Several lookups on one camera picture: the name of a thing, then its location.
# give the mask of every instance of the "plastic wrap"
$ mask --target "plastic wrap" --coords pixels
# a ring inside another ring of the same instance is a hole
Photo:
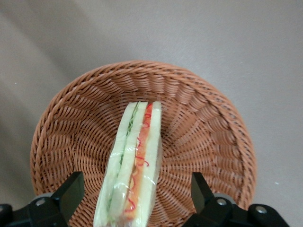
[[[94,227],[147,226],[161,167],[160,129],[160,102],[127,106],[107,164]]]

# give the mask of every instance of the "screw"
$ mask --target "screw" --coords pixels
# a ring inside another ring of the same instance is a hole
[[[221,206],[225,206],[226,205],[226,201],[224,199],[217,199],[217,203]]]
[[[260,214],[266,214],[267,213],[267,210],[264,207],[261,207],[261,206],[256,206],[256,210]]]
[[[44,203],[45,203],[45,199],[40,199],[36,202],[36,206],[41,206]]]

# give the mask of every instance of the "gray surface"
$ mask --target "gray surface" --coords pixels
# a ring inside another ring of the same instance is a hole
[[[231,99],[258,159],[254,202],[303,218],[303,2],[0,1],[0,202],[33,198],[29,151],[51,98],[98,66],[185,67]]]

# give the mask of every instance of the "wrapped sandwich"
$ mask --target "wrapped sandwich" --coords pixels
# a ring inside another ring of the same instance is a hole
[[[161,161],[161,103],[129,103],[98,197],[94,227],[144,227],[154,206]]]

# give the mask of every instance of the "woven basket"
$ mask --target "woven basket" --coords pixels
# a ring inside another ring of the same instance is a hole
[[[181,226],[195,208],[191,173],[246,209],[255,191],[256,161],[231,102],[192,72],[152,61],[106,65],[75,79],[43,113],[31,148],[36,194],[55,191],[73,171],[85,197],[71,226],[92,226],[108,156],[129,102],[162,103],[163,159],[149,226]]]

